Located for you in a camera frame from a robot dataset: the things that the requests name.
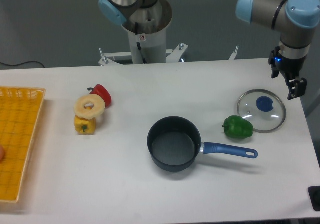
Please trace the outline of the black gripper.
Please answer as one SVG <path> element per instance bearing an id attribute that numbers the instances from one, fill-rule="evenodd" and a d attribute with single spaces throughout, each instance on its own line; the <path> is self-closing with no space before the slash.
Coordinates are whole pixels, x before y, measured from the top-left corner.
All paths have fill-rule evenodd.
<path id="1" fill-rule="evenodd" d="M 279 73 L 281 73 L 282 76 L 289 81 L 287 84 L 289 89 L 287 99 L 289 101 L 300 98 L 306 93 L 308 81 L 305 78 L 299 79 L 300 71 L 306 58 L 307 56 L 302 58 L 287 57 L 287 55 L 280 50 L 279 46 L 275 47 L 269 55 L 268 64 L 271 68 L 271 78 L 277 78 Z"/>

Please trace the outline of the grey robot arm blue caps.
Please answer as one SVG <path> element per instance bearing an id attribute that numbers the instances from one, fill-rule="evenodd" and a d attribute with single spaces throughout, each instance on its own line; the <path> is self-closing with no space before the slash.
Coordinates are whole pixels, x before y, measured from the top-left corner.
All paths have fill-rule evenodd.
<path id="1" fill-rule="evenodd" d="M 320 0 L 238 0 L 235 14 L 246 23 L 280 33 L 268 59 L 271 78 L 283 76 L 288 100 L 304 96 L 308 81 L 300 71 L 320 23 Z"/>

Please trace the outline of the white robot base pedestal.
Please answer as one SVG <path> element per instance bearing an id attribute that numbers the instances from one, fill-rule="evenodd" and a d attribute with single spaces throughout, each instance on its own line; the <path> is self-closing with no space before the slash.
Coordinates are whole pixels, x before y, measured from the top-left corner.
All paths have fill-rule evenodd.
<path id="1" fill-rule="evenodd" d="M 128 35 L 134 64 L 165 63 L 167 29 L 173 18 L 166 0 L 99 0 L 101 13 Z"/>

